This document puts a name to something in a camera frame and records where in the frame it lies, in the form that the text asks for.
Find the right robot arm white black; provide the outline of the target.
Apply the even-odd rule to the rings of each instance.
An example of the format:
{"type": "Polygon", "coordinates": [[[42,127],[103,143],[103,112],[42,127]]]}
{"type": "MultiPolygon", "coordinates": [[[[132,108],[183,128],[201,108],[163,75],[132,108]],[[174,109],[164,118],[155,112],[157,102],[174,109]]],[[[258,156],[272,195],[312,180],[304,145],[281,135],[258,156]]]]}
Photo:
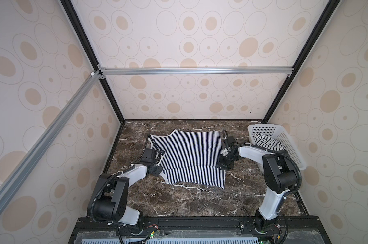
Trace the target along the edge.
{"type": "Polygon", "coordinates": [[[270,149],[253,143],[238,143],[232,136],[223,136],[225,149],[219,155],[217,167],[233,170],[241,158],[250,159],[263,168],[267,186],[263,202],[253,220],[257,232],[268,232],[276,225],[280,209],[288,195],[297,192],[302,185],[302,174],[288,152],[270,149]]]}

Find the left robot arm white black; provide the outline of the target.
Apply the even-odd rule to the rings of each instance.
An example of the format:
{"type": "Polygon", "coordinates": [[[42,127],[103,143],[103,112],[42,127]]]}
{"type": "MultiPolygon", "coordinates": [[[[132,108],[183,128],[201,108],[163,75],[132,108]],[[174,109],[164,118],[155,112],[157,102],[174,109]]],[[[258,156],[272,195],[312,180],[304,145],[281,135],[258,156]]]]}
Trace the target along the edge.
{"type": "Polygon", "coordinates": [[[97,179],[87,206],[87,215],[95,223],[143,228],[144,216],[128,206],[129,188],[148,175],[159,176],[165,151],[146,148],[140,158],[122,171],[104,173],[97,179]]]}

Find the blue white striped tank top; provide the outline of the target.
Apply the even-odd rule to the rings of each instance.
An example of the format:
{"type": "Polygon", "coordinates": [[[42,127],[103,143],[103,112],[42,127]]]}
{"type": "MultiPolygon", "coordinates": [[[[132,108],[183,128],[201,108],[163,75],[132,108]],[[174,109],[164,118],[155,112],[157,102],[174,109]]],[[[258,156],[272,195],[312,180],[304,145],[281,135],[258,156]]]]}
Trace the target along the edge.
{"type": "Polygon", "coordinates": [[[166,136],[151,135],[151,148],[164,152],[160,161],[166,183],[193,183],[225,187],[225,171],[217,166],[222,153],[219,131],[174,130],[166,136]]]}

